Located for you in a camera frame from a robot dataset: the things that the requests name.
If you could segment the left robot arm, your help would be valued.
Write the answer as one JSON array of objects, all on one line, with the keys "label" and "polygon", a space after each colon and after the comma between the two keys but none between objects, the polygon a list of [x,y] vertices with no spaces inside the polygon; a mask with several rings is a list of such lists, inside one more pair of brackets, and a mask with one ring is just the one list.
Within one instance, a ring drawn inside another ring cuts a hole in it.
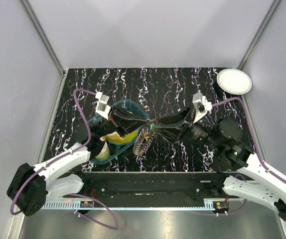
[{"label": "left robot arm", "polygon": [[89,119],[83,117],[83,123],[75,127],[75,143],[67,151],[33,166],[25,163],[18,167],[6,193],[12,200],[10,213],[16,215],[13,209],[17,206],[20,213],[31,216],[46,202],[61,196],[88,196],[90,183],[77,173],[64,174],[87,162],[98,165],[109,163],[124,152],[133,145],[141,128],[126,127],[125,122],[117,128],[100,111]]}]

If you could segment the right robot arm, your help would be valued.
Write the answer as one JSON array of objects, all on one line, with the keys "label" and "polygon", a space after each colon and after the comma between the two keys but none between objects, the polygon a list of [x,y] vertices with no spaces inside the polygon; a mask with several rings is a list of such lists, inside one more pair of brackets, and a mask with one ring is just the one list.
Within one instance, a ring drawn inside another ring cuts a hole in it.
[{"label": "right robot arm", "polygon": [[217,172],[210,184],[211,194],[218,198],[227,194],[247,199],[271,209],[286,222],[286,183],[280,180],[281,174],[273,176],[270,169],[263,167],[257,153],[241,142],[243,132],[233,120],[221,119],[212,129],[199,123],[207,112],[202,105],[187,108],[175,115],[157,118],[151,130],[170,143],[191,140],[214,147],[214,159],[220,169],[246,175],[257,184]]}]

